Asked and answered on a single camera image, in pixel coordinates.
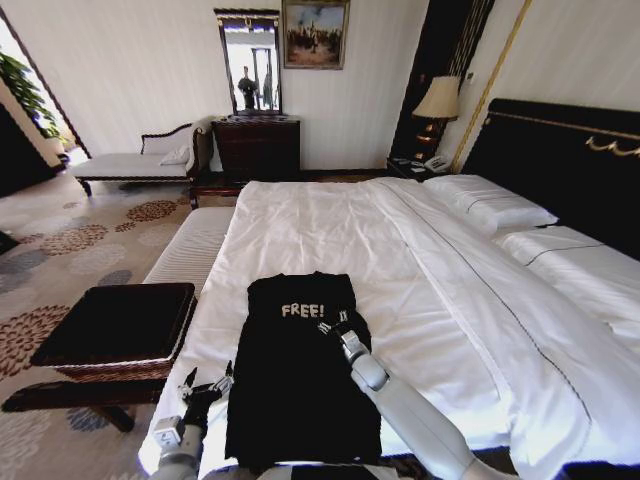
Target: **table lamp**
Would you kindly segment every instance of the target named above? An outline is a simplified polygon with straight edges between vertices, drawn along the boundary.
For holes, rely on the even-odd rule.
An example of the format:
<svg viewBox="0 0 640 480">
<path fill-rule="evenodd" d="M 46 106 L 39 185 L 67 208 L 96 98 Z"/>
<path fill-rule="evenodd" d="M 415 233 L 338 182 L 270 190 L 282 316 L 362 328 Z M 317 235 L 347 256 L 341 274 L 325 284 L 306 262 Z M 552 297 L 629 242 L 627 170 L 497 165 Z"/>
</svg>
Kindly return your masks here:
<svg viewBox="0 0 640 480">
<path fill-rule="evenodd" d="M 434 77 L 420 104 L 413 111 L 416 117 L 437 119 L 426 127 L 424 132 L 416 135 L 419 143 L 430 147 L 433 155 L 438 148 L 440 138 L 444 132 L 447 121 L 458 116 L 458 87 L 460 77 L 444 76 Z M 416 160 L 424 161 L 424 152 L 415 154 Z"/>
</svg>

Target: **patterned carpet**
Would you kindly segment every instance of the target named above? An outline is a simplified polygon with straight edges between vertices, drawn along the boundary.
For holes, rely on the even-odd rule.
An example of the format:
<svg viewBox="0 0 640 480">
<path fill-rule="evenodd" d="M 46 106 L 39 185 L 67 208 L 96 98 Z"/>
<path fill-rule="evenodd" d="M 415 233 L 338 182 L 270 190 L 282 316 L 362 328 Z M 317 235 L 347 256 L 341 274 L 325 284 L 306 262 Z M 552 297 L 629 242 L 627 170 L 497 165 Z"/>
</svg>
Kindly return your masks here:
<svg viewBox="0 0 640 480">
<path fill-rule="evenodd" d="M 0 401 L 62 379 L 29 366 L 37 346 L 87 288 L 140 283 L 191 211 L 184 185 L 93 189 L 89 199 L 59 175 L 0 199 L 0 230 L 22 243 L 0 256 Z M 136 452 L 153 406 L 129 413 L 136 427 L 128 434 L 85 408 L 0 413 L 0 480 L 146 478 Z"/>
</svg>

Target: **framed painting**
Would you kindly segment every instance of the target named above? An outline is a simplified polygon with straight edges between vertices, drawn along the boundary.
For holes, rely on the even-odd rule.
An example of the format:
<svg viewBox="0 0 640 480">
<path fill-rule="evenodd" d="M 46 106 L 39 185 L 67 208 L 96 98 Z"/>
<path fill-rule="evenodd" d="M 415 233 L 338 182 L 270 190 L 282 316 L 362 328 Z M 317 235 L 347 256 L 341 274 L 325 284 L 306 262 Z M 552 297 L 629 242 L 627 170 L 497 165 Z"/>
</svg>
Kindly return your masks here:
<svg viewBox="0 0 640 480">
<path fill-rule="evenodd" d="M 349 0 L 282 0 L 284 67 L 341 70 Z"/>
</svg>

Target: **white pillow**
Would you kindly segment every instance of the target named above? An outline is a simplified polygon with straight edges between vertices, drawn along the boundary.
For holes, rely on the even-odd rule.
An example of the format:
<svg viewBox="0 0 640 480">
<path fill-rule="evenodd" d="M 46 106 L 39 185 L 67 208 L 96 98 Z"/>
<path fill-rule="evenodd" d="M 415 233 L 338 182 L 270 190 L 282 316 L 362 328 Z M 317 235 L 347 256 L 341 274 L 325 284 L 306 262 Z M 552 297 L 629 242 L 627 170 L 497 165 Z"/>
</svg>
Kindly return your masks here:
<svg viewBox="0 0 640 480">
<path fill-rule="evenodd" d="M 162 157 L 160 165 L 184 165 L 189 161 L 189 153 L 189 145 L 182 145 Z"/>
<path fill-rule="evenodd" d="M 544 208 L 477 175 L 431 178 L 425 188 L 491 237 L 498 229 L 551 225 L 558 218 Z"/>
<path fill-rule="evenodd" d="M 640 262 L 568 227 L 511 233 L 496 243 L 640 353 Z"/>
</svg>

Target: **lampshade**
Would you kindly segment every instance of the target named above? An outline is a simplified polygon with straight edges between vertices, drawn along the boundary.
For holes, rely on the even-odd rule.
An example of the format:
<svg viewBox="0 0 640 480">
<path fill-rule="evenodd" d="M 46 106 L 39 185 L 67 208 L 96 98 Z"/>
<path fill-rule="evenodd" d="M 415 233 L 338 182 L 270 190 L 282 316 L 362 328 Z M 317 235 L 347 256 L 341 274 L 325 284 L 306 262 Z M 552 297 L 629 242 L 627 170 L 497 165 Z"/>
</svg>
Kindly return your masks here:
<svg viewBox="0 0 640 480">
<path fill-rule="evenodd" d="M 428 118 L 457 117 L 459 84 L 460 77 L 434 77 L 427 94 L 413 114 Z"/>
</svg>

